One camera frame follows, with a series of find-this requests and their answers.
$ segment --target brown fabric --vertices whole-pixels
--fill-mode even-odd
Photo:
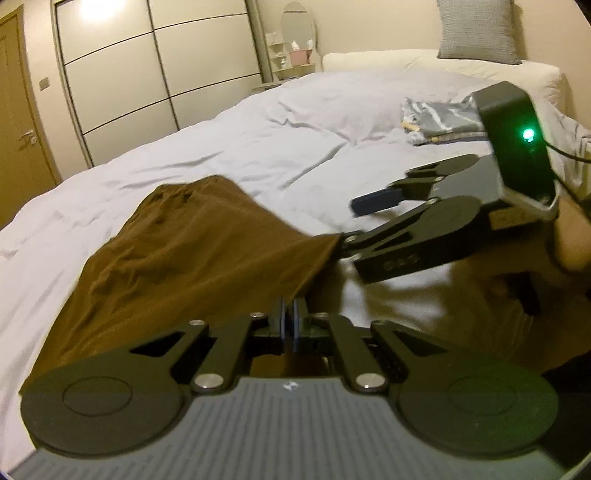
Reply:
[[[268,311],[304,291],[338,238],[297,232],[223,177],[157,187],[86,262],[27,382],[180,322]]]

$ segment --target door handle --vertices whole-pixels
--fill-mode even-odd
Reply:
[[[27,142],[29,143],[29,145],[35,145],[37,143],[37,136],[35,135],[34,130],[29,130],[27,132],[24,132],[20,137],[18,137],[18,139],[19,140],[27,139]]]

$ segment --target black cable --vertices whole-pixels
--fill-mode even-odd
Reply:
[[[579,161],[579,162],[583,162],[583,163],[591,163],[591,160],[588,160],[586,158],[581,158],[581,157],[575,157],[574,155],[571,155],[570,153],[563,152],[561,149],[559,149],[558,147],[555,147],[551,143],[548,143],[546,140],[544,140],[544,141],[548,147],[550,147],[555,152],[558,152],[560,155],[565,156],[566,158],[570,158],[571,160],[575,160],[575,161]]]

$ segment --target metal screw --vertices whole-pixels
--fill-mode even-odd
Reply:
[[[380,374],[361,374],[355,382],[362,388],[378,388],[386,383],[386,379]]]
[[[195,380],[195,385],[204,390],[220,387],[223,384],[223,377],[218,374],[202,374],[198,375]]]

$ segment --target gray grip surface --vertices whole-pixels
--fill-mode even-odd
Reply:
[[[98,460],[38,450],[11,472],[14,480],[553,480],[562,474],[540,450],[492,461],[439,451],[408,432],[383,398],[351,393],[338,378],[243,378],[230,393],[195,399],[173,430],[142,449]]]

